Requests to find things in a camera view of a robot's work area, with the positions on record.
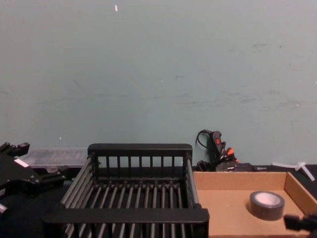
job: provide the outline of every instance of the open cardboard box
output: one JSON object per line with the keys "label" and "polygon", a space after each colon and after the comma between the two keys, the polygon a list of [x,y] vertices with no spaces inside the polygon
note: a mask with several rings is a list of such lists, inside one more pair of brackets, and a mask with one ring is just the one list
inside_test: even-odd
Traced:
{"label": "open cardboard box", "polygon": [[209,237],[307,237],[286,230],[284,220],[264,221],[248,210],[253,191],[271,191],[285,199],[284,214],[317,213],[317,201],[292,176],[275,172],[195,172],[199,203],[210,214]]}

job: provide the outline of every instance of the black wire rack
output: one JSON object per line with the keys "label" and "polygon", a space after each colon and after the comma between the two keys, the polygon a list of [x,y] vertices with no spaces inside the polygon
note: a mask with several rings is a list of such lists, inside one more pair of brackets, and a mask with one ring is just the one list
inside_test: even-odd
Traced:
{"label": "black wire rack", "polygon": [[43,217],[46,238],[208,237],[191,145],[92,144],[88,155],[59,207]]}

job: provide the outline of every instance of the duct tape roll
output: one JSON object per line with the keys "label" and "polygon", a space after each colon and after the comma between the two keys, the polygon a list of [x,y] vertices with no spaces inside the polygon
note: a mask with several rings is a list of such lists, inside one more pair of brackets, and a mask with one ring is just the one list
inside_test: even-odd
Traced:
{"label": "duct tape roll", "polygon": [[255,191],[250,194],[250,212],[262,220],[276,221],[281,219],[284,205],[284,198],[273,192]]}

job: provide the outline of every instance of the teal wall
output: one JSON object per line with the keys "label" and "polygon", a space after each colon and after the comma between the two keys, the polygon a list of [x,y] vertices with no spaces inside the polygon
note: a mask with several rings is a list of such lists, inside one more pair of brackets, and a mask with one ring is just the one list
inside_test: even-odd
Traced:
{"label": "teal wall", "polygon": [[2,142],[316,163],[316,120],[316,0],[0,0]]}

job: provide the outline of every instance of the black table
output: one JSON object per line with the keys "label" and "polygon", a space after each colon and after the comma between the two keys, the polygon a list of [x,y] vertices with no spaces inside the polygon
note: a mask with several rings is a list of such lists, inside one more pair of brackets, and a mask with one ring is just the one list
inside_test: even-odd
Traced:
{"label": "black table", "polygon": [[[308,165],[307,168],[317,178],[317,165]],[[296,179],[317,199],[317,181],[311,182],[302,172],[275,166],[267,166],[267,171],[291,171]],[[10,195],[0,199],[0,203],[10,209],[5,216],[0,217],[0,237],[43,238],[41,217],[61,201],[69,186],[70,183],[66,182],[63,187],[47,191],[34,198],[24,195]]]}

